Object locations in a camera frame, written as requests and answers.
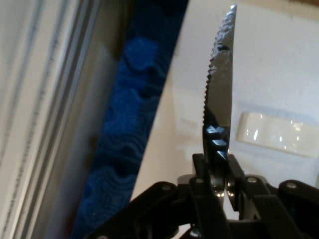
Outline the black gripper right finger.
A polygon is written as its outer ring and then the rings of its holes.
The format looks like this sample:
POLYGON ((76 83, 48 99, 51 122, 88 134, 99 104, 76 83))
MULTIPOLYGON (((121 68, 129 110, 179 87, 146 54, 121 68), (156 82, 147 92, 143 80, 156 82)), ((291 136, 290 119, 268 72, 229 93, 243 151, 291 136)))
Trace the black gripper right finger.
POLYGON ((239 162, 227 158, 225 190, 241 220, 261 223, 271 239, 319 237, 319 190, 298 180, 271 186, 260 176, 244 174, 239 162))

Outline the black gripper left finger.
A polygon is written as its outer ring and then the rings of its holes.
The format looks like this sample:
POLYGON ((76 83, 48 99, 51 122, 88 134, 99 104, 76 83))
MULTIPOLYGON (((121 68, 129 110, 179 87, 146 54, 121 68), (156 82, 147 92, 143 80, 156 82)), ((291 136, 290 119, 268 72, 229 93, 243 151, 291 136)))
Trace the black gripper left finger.
POLYGON ((200 239, 229 239, 231 229, 208 178, 203 154, 192 156, 195 175, 174 185, 157 182, 89 233, 88 239, 171 239, 189 224, 200 239))

